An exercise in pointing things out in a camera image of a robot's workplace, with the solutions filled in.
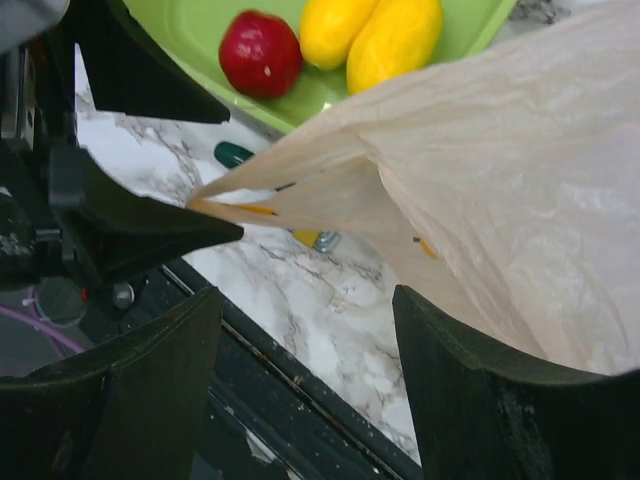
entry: red apple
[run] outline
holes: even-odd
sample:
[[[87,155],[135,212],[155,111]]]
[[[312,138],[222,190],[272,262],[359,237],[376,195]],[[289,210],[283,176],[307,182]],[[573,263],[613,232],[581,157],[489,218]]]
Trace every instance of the red apple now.
[[[302,70],[298,38],[280,17],[256,10],[238,15],[222,39],[218,60],[229,83],[252,97],[286,94]]]

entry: yellow object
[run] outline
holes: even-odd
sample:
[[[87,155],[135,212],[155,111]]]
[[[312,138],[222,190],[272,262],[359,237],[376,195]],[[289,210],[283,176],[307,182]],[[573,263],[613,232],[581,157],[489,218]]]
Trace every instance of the yellow object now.
[[[379,0],[309,0],[300,18],[300,50],[321,70],[347,60],[349,48]]]
[[[440,0],[380,0],[349,50],[349,94],[424,67],[443,24]]]
[[[429,245],[427,245],[427,242],[425,242],[424,240],[420,239],[420,246],[422,247],[422,249],[425,251],[425,253],[427,255],[429,255],[431,258],[433,258],[434,260],[437,260],[438,257],[435,254],[435,252],[433,250],[431,250],[431,248],[429,247]]]
[[[312,230],[294,230],[291,235],[305,247],[313,248],[320,233]]]

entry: wire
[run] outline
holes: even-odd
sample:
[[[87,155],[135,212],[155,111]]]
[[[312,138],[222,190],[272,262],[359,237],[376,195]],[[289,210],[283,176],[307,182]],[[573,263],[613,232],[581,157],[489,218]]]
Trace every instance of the wire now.
[[[31,313],[31,316],[33,318],[38,318],[40,319],[40,321],[44,321],[44,315],[42,314],[42,310],[38,308],[38,297],[36,296],[36,288],[35,287],[29,287],[28,293],[27,293],[27,308],[29,309],[29,312]],[[49,335],[45,335],[47,337],[47,340],[49,340],[49,344],[51,345],[51,349],[56,353],[56,355],[58,356],[58,358],[65,358],[66,355],[64,354],[64,352],[62,351],[62,349],[60,348],[60,344],[58,344],[58,342],[51,336]]]
[[[5,315],[14,320],[17,320],[19,322],[25,323],[35,328],[36,330],[40,330],[42,333],[44,333],[48,337],[52,338],[53,340],[60,343],[61,345],[64,345],[65,347],[67,347],[73,353],[82,353],[85,350],[84,347],[80,345],[78,342],[70,339],[64,333],[40,321],[38,318],[33,318],[30,315],[27,315],[26,313],[19,312],[17,310],[14,310],[13,308],[10,308],[4,305],[0,305],[0,314]]]

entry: machine part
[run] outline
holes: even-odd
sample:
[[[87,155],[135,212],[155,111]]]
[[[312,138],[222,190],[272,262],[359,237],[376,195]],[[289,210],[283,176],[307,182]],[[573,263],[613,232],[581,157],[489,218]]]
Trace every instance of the machine part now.
[[[63,277],[43,278],[35,286],[34,303],[39,316],[59,328],[77,326],[87,311],[81,288]]]
[[[121,0],[73,0],[67,18],[98,110],[202,123],[231,117],[147,35]]]
[[[0,0],[0,55],[56,25],[69,0]]]
[[[220,312],[206,288],[128,335],[0,379],[4,477],[189,478]]]
[[[425,479],[640,478],[640,371],[540,360],[406,286],[393,310]]]
[[[136,292],[130,283],[116,283],[111,292],[111,299],[116,308],[126,310],[136,301]]]
[[[3,74],[4,82],[0,82],[4,88],[4,101],[0,103],[0,138],[14,152],[32,150],[36,78],[29,51],[26,48],[14,48],[9,51],[4,58]]]
[[[9,195],[0,194],[0,290],[18,290],[38,281],[33,230]]]
[[[63,263],[90,288],[243,235],[237,225],[133,194],[72,146],[51,149],[49,202],[63,232]]]
[[[115,338],[208,285],[182,259],[148,279],[119,324],[92,303],[84,334],[95,343]],[[422,478],[415,462],[224,296],[204,422],[198,455],[225,480],[290,480],[293,472],[305,480]],[[273,452],[271,463],[253,456],[248,432]]]

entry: green object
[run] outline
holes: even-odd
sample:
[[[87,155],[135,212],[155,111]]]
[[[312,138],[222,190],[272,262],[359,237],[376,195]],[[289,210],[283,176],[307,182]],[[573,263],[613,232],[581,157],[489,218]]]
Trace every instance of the green object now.
[[[432,63],[484,50],[516,0],[441,0],[444,32]],[[218,45],[243,10],[278,15],[297,31],[305,0],[124,0],[134,19],[194,80],[218,98],[282,133],[347,97],[344,69],[322,73],[307,66],[289,94],[256,100],[237,93],[220,69]]]
[[[253,157],[253,152],[235,143],[220,142],[216,145],[216,148],[213,149],[213,156],[226,168],[233,170],[238,165],[242,165]]]

